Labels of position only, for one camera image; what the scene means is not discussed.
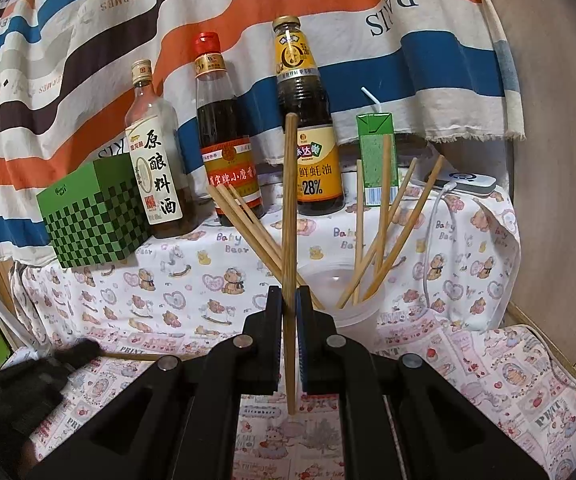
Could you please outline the bamboo chopstick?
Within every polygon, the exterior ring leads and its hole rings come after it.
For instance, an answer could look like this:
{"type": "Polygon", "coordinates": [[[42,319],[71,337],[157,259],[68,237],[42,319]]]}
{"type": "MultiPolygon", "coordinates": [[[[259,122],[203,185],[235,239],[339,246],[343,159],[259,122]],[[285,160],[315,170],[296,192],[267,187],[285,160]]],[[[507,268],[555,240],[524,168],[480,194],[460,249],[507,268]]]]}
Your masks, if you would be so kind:
{"type": "Polygon", "coordinates": [[[150,354],[150,353],[120,353],[103,351],[100,356],[107,359],[139,362],[156,362],[162,358],[177,358],[180,361],[188,361],[200,356],[179,356],[178,354],[150,354]]]}
{"type": "Polygon", "coordinates": [[[297,411],[296,373],[296,307],[297,289],[297,132],[299,118],[288,113],[285,122],[284,168],[282,168],[282,316],[284,335],[284,379],[287,410],[290,416],[297,411]]]}
{"type": "Polygon", "coordinates": [[[375,274],[378,274],[384,261],[384,244],[388,229],[388,212],[390,207],[391,192],[391,148],[392,139],[390,134],[382,137],[382,161],[381,161],[381,200],[379,215],[379,230],[376,236],[375,274]]]}
{"type": "Polygon", "coordinates": [[[346,288],[344,289],[339,300],[336,303],[337,309],[343,309],[346,306],[348,300],[354,296],[354,292],[360,287],[361,280],[364,274],[366,273],[368,267],[372,263],[373,258],[375,257],[375,254],[377,252],[377,249],[381,248],[381,246],[386,242],[388,227],[390,226],[392,218],[400,206],[407,185],[410,183],[410,179],[413,177],[413,174],[415,172],[417,163],[418,158],[414,157],[410,162],[410,166],[407,169],[407,173],[403,179],[402,184],[399,186],[399,191],[396,193],[392,204],[387,209],[387,212],[380,216],[380,218],[386,222],[386,227],[384,229],[379,228],[375,238],[372,241],[372,244],[370,244],[368,248],[368,251],[363,256],[363,258],[361,258],[360,262],[356,266],[354,266],[354,272],[352,274],[352,278],[350,279],[349,284],[346,285],[346,288]]]}
{"type": "Polygon", "coordinates": [[[440,155],[437,158],[436,163],[434,164],[432,171],[430,172],[430,175],[428,176],[428,180],[426,182],[424,190],[422,191],[422,194],[420,194],[414,209],[410,213],[410,216],[407,218],[407,222],[404,224],[402,232],[396,239],[386,260],[384,260],[384,264],[381,266],[380,270],[377,272],[373,281],[368,286],[368,289],[366,290],[366,293],[363,297],[364,300],[369,299],[379,289],[380,285],[382,284],[382,282],[390,272],[392,266],[394,265],[396,258],[398,258],[400,252],[402,252],[402,249],[406,241],[410,237],[410,233],[414,230],[414,226],[416,226],[417,220],[420,214],[422,213],[422,208],[424,208],[425,203],[428,200],[433,185],[437,181],[437,177],[439,175],[440,170],[442,169],[443,163],[444,163],[444,156],[440,155]]]}
{"type": "Polygon", "coordinates": [[[222,211],[222,214],[230,220],[233,227],[239,232],[242,238],[253,249],[264,266],[271,272],[274,278],[282,280],[282,265],[274,246],[269,243],[262,234],[256,222],[250,219],[249,215],[241,208],[238,201],[230,195],[230,191],[220,185],[215,188],[207,186],[207,191],[222,211]]]}
{"type": "MultiPolygon", "coordinates": [[[[364,179],[363,164],[361,159],[356,161],[356,219],[355,219],[355,257],[354,270],[360,270],[363,260],[364,250],[364,179]]],[[[360,292],[358,286],[355,287],[352,304],[355,306],[360,302],[360,292]]]]}
{"type": "Polygon", "coordinates": [[[294,279],[292,280],[292,284],[288,283],[287,281],[288,273],[284,269],[284,262],[282,261],[282,248],[279,246],[276,240],[274,240],[271,234],[267,232],[265,226],[261,223],[261,221],[258,218],[256,218],[256,215],[251,211],[251,209],[244,203],[244,200],[236,193],[236,190],[231,186],[229,188],[226,188],[226,190],[230,191],[230,195],[233,196],[233,198],[238,201],[238,204],[249,215],[250,219],[256,222],[256,225],[261,229],[262,234],[266,237],[267,241],[274,246],[277,255],[280,258],[280,264],[282,265],[282,280],[280,281],[280,284],[282,284],[282,294],[284,295],[286,305],[291,309],[294,309],[294,300],[291,299],[291,296],[294,296],[294,293],[296,292],[298,285],[305,284],[304,278],[302,278],[302,276],[299,273],[294,272],[294,279]]]}

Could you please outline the bear print cloth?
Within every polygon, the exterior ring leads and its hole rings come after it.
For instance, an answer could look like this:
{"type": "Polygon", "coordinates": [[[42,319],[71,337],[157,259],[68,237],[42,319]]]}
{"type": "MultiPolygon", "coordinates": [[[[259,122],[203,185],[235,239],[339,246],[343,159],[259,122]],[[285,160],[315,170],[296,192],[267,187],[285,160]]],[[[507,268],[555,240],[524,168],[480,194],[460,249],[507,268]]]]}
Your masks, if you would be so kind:
{"type": "MultiPolygon", "coordinates": [[[[410,185],[397,237],[420,187],[410,185]]],[[[482,332],[500,322],[520,263],[515,209],[501,188],[477,197],[432,192],[379,291],[376,345],[390,349],[440,326],[482,332]]],[[[233,228],[215,219],[153,238],[115,263],[65,269],[16,264],[16,315],[42,344],[82,337],[121,353],[195,353],[233,336],[276,280],[233,228]]]]}

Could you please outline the green black checkered box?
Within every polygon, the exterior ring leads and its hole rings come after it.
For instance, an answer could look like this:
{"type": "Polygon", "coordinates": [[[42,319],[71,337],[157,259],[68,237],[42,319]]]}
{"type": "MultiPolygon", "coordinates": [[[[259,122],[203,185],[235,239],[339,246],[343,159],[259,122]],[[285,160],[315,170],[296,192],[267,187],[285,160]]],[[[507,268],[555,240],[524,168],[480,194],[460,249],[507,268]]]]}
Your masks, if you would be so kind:
{"type": "Polygon", "coordinates": [[[65,269],[123,260],[150,237],[128,154],[81,166],[38,193],[38,208],[65,269]]]}

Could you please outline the white grey charger device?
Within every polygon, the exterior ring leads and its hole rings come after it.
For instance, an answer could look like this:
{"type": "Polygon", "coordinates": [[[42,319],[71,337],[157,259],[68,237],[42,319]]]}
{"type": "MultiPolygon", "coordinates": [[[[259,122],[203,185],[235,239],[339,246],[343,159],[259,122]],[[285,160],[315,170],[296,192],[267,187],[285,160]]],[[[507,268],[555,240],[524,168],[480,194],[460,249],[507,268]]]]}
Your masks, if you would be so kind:
{"type": "Polygon", "coordinates": [[[475,196],[489,196],[496,188],[497,180],[484,174],[472,172],[441,171],[437,177],[436,185],[443,188],[452,184],[451,191],[463,192],[475,196]]]}

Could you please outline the red cap sesame oil bottle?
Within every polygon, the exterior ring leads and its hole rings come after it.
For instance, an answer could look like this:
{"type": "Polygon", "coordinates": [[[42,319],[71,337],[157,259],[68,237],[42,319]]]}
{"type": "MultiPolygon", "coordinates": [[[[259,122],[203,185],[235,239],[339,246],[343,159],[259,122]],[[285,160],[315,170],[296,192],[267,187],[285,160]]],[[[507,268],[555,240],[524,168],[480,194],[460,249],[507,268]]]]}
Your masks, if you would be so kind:
{"type": "Polygon", "coordinates": [[[196,116],[200,154],[208,183],[232,186],[259,218],[265,208],[249,128],[239,105],[216,32],[194,40],[196,116]]]}

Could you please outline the clear cooking wine bottle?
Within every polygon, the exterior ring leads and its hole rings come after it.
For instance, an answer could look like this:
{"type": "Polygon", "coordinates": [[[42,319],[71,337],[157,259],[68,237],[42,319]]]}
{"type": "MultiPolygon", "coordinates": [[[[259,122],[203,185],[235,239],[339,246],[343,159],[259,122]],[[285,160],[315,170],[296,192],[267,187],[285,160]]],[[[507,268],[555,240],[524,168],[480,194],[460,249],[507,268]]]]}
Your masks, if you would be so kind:
{"type": "Polygon", "coordinates": [[[172,104],[154,91],[151,62],[131,66],[134,101],[124,118],[133,171],[152,234],[181,236],[196,226],[196,209],[177,137],[172,104]]]}

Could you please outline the green drink carton with straw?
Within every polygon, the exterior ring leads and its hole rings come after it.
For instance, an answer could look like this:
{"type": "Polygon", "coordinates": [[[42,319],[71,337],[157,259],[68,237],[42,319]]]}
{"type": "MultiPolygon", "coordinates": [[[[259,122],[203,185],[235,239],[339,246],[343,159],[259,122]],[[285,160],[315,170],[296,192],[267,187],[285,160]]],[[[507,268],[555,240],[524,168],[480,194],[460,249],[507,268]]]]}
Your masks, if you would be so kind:
{"type": "Polygon", "coordinates": [[[373,103],[373,110],[356,116],[358,142],[360,142],[361,161],[363,164],[364,204],[369,207],[380,206],[381,200],[381,161],[382,137],[390,134],[391,148],[391,192],[390,204],[399,189],[399,173],[396,166],[396,147],[392,114],[382,109],[382,103],[367,88],[361,92],[373,103]]]}

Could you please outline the yellow label oyster sauce bottle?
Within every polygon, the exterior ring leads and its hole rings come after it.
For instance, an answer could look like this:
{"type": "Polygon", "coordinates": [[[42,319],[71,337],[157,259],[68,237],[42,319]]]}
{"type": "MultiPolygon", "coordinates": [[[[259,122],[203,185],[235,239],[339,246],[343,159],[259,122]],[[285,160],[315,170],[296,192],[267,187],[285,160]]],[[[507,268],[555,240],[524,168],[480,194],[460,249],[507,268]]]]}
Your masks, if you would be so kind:
{"type": "Polygon", "coordinates": [[[328,93],[300,20],[280,16],[272,29],[279,111],[299,119],[298,211],[304,216],[332,214],[344,205],[344,188],[328,93]]]}

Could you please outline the striped Hermes Paris cloth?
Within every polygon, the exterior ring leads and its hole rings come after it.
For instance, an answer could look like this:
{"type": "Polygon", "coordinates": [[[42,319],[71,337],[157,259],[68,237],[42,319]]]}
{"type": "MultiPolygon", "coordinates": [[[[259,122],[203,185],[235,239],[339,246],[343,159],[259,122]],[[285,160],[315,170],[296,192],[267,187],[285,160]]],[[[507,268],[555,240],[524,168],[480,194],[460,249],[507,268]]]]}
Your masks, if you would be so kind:
{"type": "Polygon", "coordinates": [[[518,76],[491,0],[0,0],[0,261],[54,258],[36,196],[84,162],[118,154],[132,64],[177,114],[200,190],[195,53],[221,40],[258,162],[282,159],[272,23],[301,22],[340,143],[384,103],[397,132],[431,142],[520,139],[518,76]]]}

